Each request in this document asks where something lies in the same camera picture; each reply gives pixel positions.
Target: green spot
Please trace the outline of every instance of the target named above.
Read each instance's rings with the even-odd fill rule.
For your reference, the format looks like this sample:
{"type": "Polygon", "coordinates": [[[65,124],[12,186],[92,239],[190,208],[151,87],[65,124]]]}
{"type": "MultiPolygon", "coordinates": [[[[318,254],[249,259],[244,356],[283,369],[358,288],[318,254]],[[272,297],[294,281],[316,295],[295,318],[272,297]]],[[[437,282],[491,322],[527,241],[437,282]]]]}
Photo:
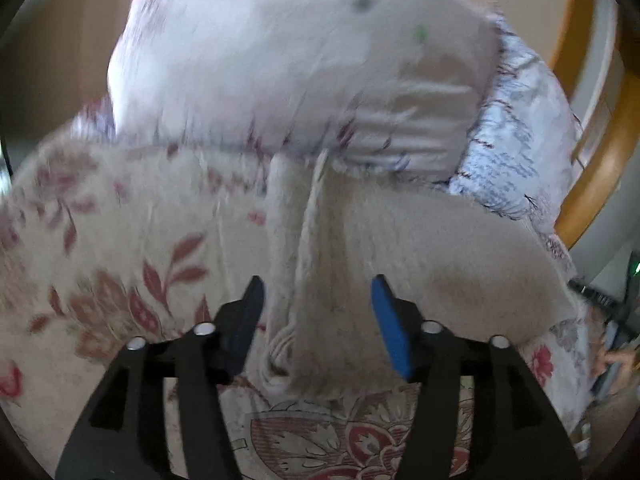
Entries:
{"type": "Polygon", "coordinates": [[[427,28],[424,25],[418,25],[415,27],[415,41],[420,44],[426,43],[427,41],[427,28]]]}

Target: beige blanket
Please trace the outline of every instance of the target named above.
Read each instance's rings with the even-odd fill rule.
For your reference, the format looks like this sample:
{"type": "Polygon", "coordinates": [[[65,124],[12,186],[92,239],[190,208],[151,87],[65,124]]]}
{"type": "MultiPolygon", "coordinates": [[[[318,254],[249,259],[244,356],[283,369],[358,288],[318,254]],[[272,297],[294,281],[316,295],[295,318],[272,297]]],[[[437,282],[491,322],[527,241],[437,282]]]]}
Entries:
{"type": "Polygon", "coordinates": [[[436,190],[357,179],[284,157],[271,163],[267,338],[274,393],[338,397],[392,387],[370,281],[457,335],[519,344],[575,317],[560,274],[524,221],[436,190]]]}

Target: pillow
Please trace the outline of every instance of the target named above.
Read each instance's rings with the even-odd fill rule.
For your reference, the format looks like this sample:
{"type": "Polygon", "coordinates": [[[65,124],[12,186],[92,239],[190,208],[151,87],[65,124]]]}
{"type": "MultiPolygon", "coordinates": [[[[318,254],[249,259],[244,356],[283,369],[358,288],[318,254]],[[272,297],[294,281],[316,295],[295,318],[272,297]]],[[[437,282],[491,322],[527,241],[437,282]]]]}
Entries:
{"type": "Polygon", "coordinates": [[[502,16],[495,22],[502,44],[495,80],[447,190],[513,219],[528,216],[551,235],[572,184],[580,123],[540,56],[502,16]]]}
{"type": "Polygon", "coordinates": [[[111,58],[116,135],[451,177],[498,35],[464,0],[133,0],[111,58]]]}

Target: floral blanket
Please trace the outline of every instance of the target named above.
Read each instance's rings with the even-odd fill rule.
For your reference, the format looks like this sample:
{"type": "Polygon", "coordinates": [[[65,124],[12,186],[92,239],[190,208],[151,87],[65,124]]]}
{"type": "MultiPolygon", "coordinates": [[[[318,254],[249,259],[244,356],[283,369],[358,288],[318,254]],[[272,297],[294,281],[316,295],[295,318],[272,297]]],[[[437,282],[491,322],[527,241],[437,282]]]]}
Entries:
{"type": "MultiPolygon", "coordinates": [[[[74,138],[78,124],[46,139],[0,202],[0,406],[50,473],[127,339],[179,336],[269,265],[268,158],[124,149],[74,138]]],[[[520,349],[567,430],[589,400],[586,317],[520,349]]],[[[332,402],[274,398],[245,376],[221,394],[243,475],[285,480],[391,477],[416,399],[412,385],[332,402]]],[[[452,474],[466,468],[472,399],[463,378],[452,474]]],[[[172,463],[184,474],[170,384],[166,406],[172,463]]]]}

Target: blue and white patterned fabric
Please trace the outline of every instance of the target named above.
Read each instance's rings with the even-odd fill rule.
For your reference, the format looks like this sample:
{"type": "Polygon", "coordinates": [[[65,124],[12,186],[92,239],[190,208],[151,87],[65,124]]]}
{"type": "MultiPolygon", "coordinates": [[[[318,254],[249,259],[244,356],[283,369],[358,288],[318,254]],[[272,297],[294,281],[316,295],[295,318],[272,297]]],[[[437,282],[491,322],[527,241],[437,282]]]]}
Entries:
{"type": "Polygon", "coordinates": [[[496,15],[501,59],[451,194],[472,196],[513,219],[529,217],[552,235],[572,183],[580,124],[548,66],[496,15]]]}

